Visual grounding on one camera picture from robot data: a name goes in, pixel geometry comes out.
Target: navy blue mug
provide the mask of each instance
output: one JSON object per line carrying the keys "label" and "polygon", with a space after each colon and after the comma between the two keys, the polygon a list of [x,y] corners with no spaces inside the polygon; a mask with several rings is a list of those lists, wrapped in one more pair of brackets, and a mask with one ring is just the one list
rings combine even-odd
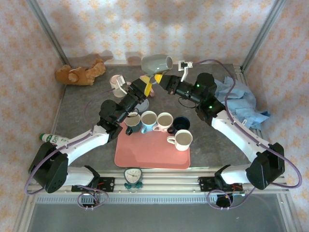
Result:
{"label": "navy blue mug", "polygon": [[188,130],[190,128],[190,121],[184,116],[174,119],[173,124],[168,128],[168,133],[176,134],[179,130]]}

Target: brown teddy bear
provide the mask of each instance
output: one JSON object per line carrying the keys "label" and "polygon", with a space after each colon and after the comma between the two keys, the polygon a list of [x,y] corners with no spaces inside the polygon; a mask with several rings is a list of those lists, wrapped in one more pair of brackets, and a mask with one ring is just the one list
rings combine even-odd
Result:
{"label": "brown teddy bear", "polygon": [[89,69],[82,67],[72,69],[66,64],[55,72],[55,76],[58,82],[65,85],[87,86],[93,85],[95,78],[105,73],[105,70],[103,60],[98,58]]}

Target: spray can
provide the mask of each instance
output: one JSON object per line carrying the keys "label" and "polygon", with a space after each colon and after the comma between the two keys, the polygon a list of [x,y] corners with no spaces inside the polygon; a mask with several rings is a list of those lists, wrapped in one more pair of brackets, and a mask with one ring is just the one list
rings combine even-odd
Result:
{"label": "spray can", "polygon": [[50,142],[53,145],[58,145],[60,143],[68,141],[69,139],[56,134],[41,134],[40,140],[42,140],[43,142]]}

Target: clock face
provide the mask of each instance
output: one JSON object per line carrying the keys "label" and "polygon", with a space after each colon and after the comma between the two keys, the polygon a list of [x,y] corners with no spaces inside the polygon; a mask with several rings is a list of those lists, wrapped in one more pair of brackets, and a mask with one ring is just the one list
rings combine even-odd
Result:
{"label": "clock face", "polygon": [[125,179],[129,184],[136,184],[141,178],[141,169],[130,168],[125,170]]}

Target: mug handle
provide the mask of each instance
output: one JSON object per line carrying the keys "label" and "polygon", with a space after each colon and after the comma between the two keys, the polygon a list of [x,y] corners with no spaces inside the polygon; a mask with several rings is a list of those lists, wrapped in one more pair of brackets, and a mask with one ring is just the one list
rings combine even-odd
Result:
{"label": "mug handle", "polygon": [[142,129],[141,129],[141,133],[142,134],[145,134],[147,132],[147,128],[146,127],[143,127]]}
{"label": "mug handle", "polygon": [[158,124],[153,126],[153,131],[160,131],[160,128],[159,128]]}
{"label": "mug handle", "polygon": [[131,127],[127,127],[126,135],[130,135],[130,134],[132,134],[132,132],[133,132],[132,128]]}
{"label": "mug handle", "polygon": [[169,137],[168,137],[168,142],[169,142],[170,144],[175,144],[175,136],[169,136]]}
{"label": "mug handle", "polygon": [[167,132],[169,133],[169,134],[173,134],[174,133],[174,128],[173,127],[170,127],[170,128],[168,128],[167,129]]}

